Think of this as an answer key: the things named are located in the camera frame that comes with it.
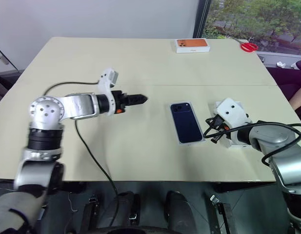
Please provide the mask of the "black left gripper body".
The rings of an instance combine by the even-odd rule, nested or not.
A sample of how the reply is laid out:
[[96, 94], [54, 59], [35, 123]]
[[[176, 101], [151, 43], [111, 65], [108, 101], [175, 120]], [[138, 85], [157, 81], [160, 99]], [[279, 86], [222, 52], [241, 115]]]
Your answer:
[[127, 93], [123, 93], [121, 90], [116, 90], [112, 92], [115, 99], [115, 112], [114, 114], [125, 113], [125, 108], [127, 104]]

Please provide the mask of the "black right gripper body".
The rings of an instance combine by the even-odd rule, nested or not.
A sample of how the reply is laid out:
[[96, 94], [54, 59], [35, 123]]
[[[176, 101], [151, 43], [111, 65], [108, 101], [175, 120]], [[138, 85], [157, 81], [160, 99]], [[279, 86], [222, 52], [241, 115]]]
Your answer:
[[218, 133], [229, 130], [228, 125], [224, 123], [224, 119], [219, 115], [215, 115], [214, 117], [207, 118], [205, 122], [209, 125], [209, 127], [205, 131], [205, 138], [210, 138], [211, 141], [215, 144], [217, 144], [217, 142], [220, 140], [223, 134], [214, 137], [207, 137], [208, 133], [211, 130], [216, 130]]

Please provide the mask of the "phone box with orange print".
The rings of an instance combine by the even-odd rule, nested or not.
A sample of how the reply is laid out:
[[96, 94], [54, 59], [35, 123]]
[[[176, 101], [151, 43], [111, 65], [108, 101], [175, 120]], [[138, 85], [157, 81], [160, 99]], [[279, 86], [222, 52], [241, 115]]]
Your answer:
[[176, 53], [204, 53], [210, 51], [206, 39], [175, 39]]

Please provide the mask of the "dark blue smartphone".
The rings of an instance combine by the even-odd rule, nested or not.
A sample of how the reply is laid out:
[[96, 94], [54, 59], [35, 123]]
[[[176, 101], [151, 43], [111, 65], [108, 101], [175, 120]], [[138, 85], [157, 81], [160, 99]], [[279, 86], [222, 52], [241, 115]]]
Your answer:
[[205, 141], [191, 102], [171, 103], [169, 109], [179, 144], [190, 145]]

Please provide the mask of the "seated person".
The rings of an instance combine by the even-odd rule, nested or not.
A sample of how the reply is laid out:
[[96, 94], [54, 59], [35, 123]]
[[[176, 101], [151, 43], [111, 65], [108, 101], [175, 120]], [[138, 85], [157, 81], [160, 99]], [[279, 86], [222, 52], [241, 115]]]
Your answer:
[[267, 70], [280, 87], [293, 110], [301, 117], [301, 60], [296, 62], [298, 70], [268, 67]]

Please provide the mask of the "grey window sill ledge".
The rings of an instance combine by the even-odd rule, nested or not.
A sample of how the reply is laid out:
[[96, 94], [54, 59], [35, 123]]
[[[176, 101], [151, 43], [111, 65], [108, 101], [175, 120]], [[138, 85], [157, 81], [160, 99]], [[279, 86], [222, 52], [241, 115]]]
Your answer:
[[257, 55], [264, 58], [263, 64], [266, 67], [277, 67], [277, 62], [282, 62], [285, 63], [286, 69], [291, 69], [293, 63], [301, 60], [301, 55], [293, 54], [257, 51]]

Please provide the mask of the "dark rounded shape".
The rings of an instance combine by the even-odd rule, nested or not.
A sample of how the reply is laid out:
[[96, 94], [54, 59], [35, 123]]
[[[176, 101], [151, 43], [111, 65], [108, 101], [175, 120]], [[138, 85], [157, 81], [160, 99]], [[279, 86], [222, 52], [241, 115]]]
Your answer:
[[164, 204], [164, 217], [167, 228], [180, 234], [198, 234], [190, 204], [178, 191], [169, 191]]
[[138, 226], [140, 224], [141, 199], [132, 191], [120, 193], [102, 213], [96, 227]]

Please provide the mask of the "red handled scissors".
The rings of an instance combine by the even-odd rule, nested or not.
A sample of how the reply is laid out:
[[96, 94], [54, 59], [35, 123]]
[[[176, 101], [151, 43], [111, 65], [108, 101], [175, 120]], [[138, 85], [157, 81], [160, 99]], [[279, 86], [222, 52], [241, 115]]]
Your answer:
[[250, 43], [250, 42], [242, 42], [241, 40], [232, 37], [235, 41], [237, 41], [240, 44], [240, 48], [248, 53], [254, 52], [258, 50], [258, 46], [256, 44]]

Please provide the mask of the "metal table leg bracket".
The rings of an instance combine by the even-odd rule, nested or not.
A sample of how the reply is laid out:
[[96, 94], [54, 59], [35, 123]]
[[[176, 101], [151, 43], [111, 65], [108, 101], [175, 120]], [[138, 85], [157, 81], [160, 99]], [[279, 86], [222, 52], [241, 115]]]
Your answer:
[[80, 225], [80, 234], [85, 234], [88, 231], [92, 231], [96, 228], [99, 217], [99, 200], [97, 195], [92, 195], [86, 205], [84, 206], [82, 213], [82, 220]]
[[238, 234], [231, 205], [221, 202], [215, 195], [211, 195], [210, 201], [223, 218], [226, 234]]

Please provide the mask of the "dark window frame post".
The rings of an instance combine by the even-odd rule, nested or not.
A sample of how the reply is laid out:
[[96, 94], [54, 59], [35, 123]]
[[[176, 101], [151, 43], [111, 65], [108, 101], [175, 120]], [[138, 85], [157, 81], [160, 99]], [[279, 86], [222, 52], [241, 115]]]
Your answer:
[[202, 38], [212, 0], [199, 0], [195, 18], [193, 38]]

